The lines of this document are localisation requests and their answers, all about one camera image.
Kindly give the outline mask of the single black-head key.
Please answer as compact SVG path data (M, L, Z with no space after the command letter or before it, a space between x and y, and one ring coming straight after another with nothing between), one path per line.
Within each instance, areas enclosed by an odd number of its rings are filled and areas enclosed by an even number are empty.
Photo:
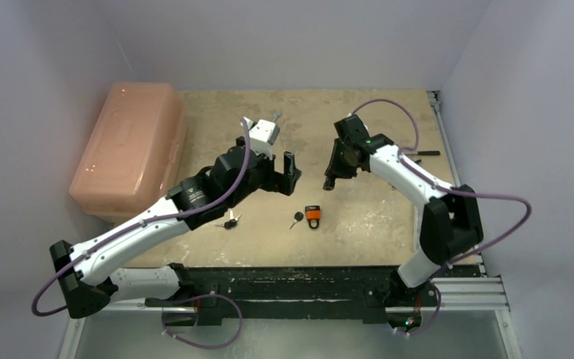
M302 221L304 219L304 214L302 212L296 212L293 216L293 221L289 227L289 229L291 230L298 222Z

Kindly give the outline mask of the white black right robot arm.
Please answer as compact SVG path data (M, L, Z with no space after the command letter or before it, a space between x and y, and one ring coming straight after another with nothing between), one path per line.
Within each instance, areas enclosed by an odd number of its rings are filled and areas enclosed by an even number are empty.
M385 135L370 135L362 120L351 115L335 122L336 138L324 172L323 188L334 189L336 180L349 180L366 171L402 193L421 216L419 246L390 279L389 293L408 304L419 286L456 256L480 244L483 237L478 203L467 185L455 188L418 166Z

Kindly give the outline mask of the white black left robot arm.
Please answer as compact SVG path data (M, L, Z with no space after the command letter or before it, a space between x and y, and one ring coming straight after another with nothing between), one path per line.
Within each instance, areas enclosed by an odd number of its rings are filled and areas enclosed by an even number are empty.
M100 236L71 245L59 241L50 249L70 318L99 312L115 301L133 298L187 304L193 286L182 279L181 266L128 269L126 264L144 252L220 219L257 190L290 196L301 171L295 155L283 154L283 171L274 169L275 157L234 146L215 163L172 187L150 208Z

